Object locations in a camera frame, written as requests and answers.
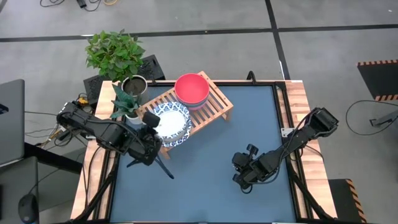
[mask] table frame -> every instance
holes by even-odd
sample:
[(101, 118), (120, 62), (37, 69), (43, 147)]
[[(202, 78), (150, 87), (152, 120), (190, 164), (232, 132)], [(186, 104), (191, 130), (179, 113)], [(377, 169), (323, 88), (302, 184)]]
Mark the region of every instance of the table frame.
[[(293, 128), (305, 115), (310, 112), (302, 81), (256, 80), (252, 71), (249, 72), (246, 80), (213, 81), (217, 86), (270, 86), (274, 95), (275, 108), (280, 128)], [(175, 81), (170, 80), (161, 80), (156, 82), (148, 81), (148, 86), (173, 86), (174, 83)], [(108, 118), (114, 110), (110, 100), (114, 100), (116, 95), (114, 94), (113, 90), (110, 89), (112, 89), (110, 83), (104, 82), (96, 112), (96, 116), (101, 119)], [(113, 110), (104, 111), (105, 107), (107, 107), (108, 110), (111, 107)], [(308, 145), (320, 151), (318, 142), (316, 140), (309, 142)], [(87, 169), (88, 164), (93, 156), (93, 151), (95, 151), (96, 148), (97, 145), (95, 141), (90, 141), (85, 156), (85, 169)], [(91, 200), (98, 190), (98, 187), (105, 180), (114, 162), (116, 163), (116, 169), (118, 168), (119, 158), (119, 154), (111, 151), (104, 151), (99, 158), (95, 158), (95, 162), (93, 162), (93, 167), (91, 170), (90, 189), (88, 196), (89, 200)], [(304, 151), (303, 156), (299, 158), (299, 152), (295, 151), (293, 154), (291, 154), (291, 157), (286, 158), (286, 166), (293, 166), (294, 170), (298, 173), (300, 180), (303, 180), (303, 184), (311, 192), (317, 202), (329, 215), (336, 217), (336, 210), (334, 207), (333, 198), (331, 196), (325, 167), (319, 155), (316, 155), (312, 151)], [(291, 169), (288, 167), (287, 170), (295, 218), (317, 218), (317, 216), (313, 214), (313, 210), (310, 208), (307, 200), (303, 198), (302, 193), (290, 178), (292, 176)], [(114, 180), (108, 187), (102, 197), (102, 200), (95, 208), (90, 218), (110, 218), (115, 184), (116, 180)], [(71, 218), (77, 217), (84, 209), (84, 199), (85, 191), (83, 175), (81, 175)]]

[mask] wooden dish rack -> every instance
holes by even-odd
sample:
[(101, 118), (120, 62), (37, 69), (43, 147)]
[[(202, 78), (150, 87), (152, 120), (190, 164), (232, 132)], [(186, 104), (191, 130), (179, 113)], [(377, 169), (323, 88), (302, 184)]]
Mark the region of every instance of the wooden dish rack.
[[(229, 121), (232, 116), (232, 103), (225, 97), (225, 95), (220, 91), (220, 89), (213, 83), (213, 81), (206, 75), (205, 72), (199, 72), (200, 76), (205, 78), (210, 86), (210, 93), (208, 100), (204, 107), (199, 110), (191, 111), (192, 129), (190, 131), (190, 138), (197, 131), (204, 128), (207, 124), (210, 124), (215, 119), (222, 116), (226, 121)], [(161, 103), (178, 101), (174, 87), (165, 93), (161, 94), (157, 98), (149, 101), (148, 103), (140, 106), (136, 113), (142, 118), (146, 111), (153, 111)], [(170, 159), (168, 152), (172, 147), (162, 147), (160, 152), (166, 159)]]

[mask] green plant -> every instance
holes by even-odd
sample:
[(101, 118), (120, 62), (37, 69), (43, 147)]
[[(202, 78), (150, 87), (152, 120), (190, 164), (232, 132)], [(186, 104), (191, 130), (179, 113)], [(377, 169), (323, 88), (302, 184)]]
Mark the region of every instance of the green plant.
[(132, 78), (143, 64), (141, 57), (145, 50), (138, 45), (141, 42), (123, 32), (124, 29), (109, 34), (102, 31), (88, 40), (90, 45), (85, 48), (87, 67), (99, 68), (99, 75), (108, 76), (112, 82)]
[(118, 110), (111, 115), (111, 118), (135, 114), (136, 109), (139, 107), (139, 99), (127, 94), (116, 85), (112, 86), (116, 96), (118, 97), (118, 100), (112, 100), (112, 103), (115, 105), (115, 107), (117, 107)]

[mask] blue table surface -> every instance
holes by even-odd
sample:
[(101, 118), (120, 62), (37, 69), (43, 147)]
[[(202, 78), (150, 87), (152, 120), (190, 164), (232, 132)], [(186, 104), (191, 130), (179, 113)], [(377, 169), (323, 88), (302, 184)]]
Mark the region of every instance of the blue table surface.
[[(149, 88), (151, 98), (170, 87)], [(222, 117), (173, 148), (163, 159), (175, 179), (153, 163), (126, 168), (120, 158), (111, 222), (294, 222), (286, 166), (271, 184), (243, 194), (232, 181), (235, 152), (251, 143), (259, 154), (277, 149), (280, 129), (272, 88), (221, 86), (234, 105), (230, 122)]]

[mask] black tray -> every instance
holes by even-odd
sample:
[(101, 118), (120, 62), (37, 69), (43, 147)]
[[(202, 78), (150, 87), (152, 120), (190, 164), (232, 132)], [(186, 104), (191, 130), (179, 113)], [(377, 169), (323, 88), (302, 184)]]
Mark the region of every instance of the black tray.
[[(166, 80), (162, 68), (156, 59), (155, 55), (150, 55), (142, 59), (144, 66), (138, 69), (138, 74), (142, 75), (146, 80)], [(100, 91), (103, 81), (109, 81), (107, 77), (101, 77), (95, 75), (91, 78), (83, 80), (85, 85), (88, 103), (93, 110), (97, 107), (98, 98), (100, 97)]]

